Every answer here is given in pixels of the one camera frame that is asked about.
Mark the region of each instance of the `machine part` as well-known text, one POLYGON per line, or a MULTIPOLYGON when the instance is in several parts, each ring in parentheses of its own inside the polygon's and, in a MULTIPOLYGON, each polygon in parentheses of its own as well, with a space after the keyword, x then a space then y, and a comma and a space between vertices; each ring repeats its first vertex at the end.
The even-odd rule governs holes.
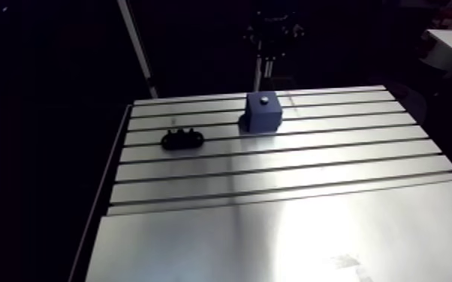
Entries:
POLYGON ((161 138, 161 147, 165 150, 182 150, 200 148, 205 142, 203 134, 196 132, 193 128, 185 132, 182 128, 176 133, 168 130, 167 135, 161 138))

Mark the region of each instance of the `blue block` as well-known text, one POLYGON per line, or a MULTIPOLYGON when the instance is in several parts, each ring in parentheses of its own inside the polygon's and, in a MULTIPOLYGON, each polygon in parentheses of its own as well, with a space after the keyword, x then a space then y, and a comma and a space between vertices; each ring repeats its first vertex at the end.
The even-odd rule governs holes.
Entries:
POLYGON ((243 116, 250 133, 275 132, 282 123, 282 108, 274 91, 248 93, 243 116))

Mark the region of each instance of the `black bracket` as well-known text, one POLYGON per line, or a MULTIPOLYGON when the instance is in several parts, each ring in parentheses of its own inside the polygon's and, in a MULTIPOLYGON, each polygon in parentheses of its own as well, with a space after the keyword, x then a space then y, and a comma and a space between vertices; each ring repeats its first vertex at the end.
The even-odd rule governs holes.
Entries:
POLYGON ((182 150, 200 148, 205 142, 203 134, 196 132, 193 128, 189 132, 185 132, 182 128, 176 133, 168 131, 167 135, 161 138, 161 147, 165 150, 182 150))

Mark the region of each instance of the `bolt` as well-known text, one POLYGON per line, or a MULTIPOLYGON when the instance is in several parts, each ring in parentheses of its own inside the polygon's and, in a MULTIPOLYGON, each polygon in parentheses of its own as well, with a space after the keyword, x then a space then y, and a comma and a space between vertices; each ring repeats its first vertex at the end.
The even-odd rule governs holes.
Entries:
POLYGON ((261 99, 259 99, 259 101, 261 102, 261 105, 266 105, 268 104, 268 102, 270 102, 270 99, 268 99, 267 96, 263 96, 261 97, 261 99))

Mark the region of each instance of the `metal pole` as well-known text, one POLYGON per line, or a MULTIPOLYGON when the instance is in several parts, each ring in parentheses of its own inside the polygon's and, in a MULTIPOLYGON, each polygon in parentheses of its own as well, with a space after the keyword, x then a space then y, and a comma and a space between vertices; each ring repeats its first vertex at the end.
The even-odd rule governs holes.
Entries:
POLYGON ((254 92, 259 91, 259 86, 261 84, 261 65, 263 64, 263 59, 261 58, 261 41, 258 43, 258 58, 256 59, 256 68, 254 72, 254 92))
POLYGON ((138 62, 140 63, 140 67, 142 68, 143 76, 146 78, 147 85, 149 86, 149 93, 151 97, 156 99, 158 98, 158 92, 156 92, 156 88, 151 85, 151 71, 149 70, 149 65, 147 64, 146 54, 143 52, 142 44, 137 34, 137 29, 135 28, 135 24, 133 24, 133 19, 131 18, 130 8, 128 7, 127 0, 117 0, 117 4, 119 5, 119 9, 121 10, 122 18, 125 21, 126 28, 130 35, 131 43, 133 44, 133 48, 135 49, 135 54, 137 54, 138 62))

